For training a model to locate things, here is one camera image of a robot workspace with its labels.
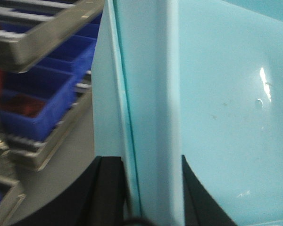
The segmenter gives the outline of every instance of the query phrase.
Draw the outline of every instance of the storage shelf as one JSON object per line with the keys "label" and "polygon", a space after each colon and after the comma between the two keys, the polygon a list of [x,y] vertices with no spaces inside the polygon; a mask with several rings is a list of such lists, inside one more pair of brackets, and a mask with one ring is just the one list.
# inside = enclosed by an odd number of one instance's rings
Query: storage shelf
{"label": "storage shelf", "polygon": [[10,147],[10,158],[17,165],[24,166],[30,170],[40,171],[44,169],[59,145],[67,137],[75,122],[92,104],[92,89],[90,75],[86,75],[82,83],[78,85],[86,88],[77,88],[77,100],[73,103],[63,118],[59,121],[55,129],[50,133],[44,142],[29,142],[22,137],[8,135],[8,145]]}
{"label": "storage shelf", "polygon": [[71,34],[98,16],[103,6],[104,0],[78,0],[70,3],[0,0],[0,23],[30,27],[26,32],[6,31],[2,27],[0,68],[17,73],[27,71]]}

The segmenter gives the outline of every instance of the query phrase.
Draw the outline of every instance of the metal shelf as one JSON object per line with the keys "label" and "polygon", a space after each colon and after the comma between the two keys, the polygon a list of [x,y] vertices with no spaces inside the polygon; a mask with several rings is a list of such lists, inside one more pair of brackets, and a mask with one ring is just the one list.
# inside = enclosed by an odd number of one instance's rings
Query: metal shelf
{"label": "metal shelf", "polygon": [[25,198],[23,187],[18,180],[0,176],[0,226],[5,226]]}
{"label": "metal shelf", "polygon": [[27,71],[99,15],[103,6],[104,0],[0,0],[0,23],[31,27],[24,33],[0,30],[0,68]]}

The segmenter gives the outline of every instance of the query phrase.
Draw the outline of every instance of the light blue bin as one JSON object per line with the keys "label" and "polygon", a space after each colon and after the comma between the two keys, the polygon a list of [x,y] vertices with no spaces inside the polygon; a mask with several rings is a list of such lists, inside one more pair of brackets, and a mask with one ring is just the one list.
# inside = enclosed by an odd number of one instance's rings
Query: light blue bin
{"label": "light blue bin", "polygon": [[107,0],[92,84],[133,215],[184,225],[183,154],[238,226],[283,226],[283,0]]}

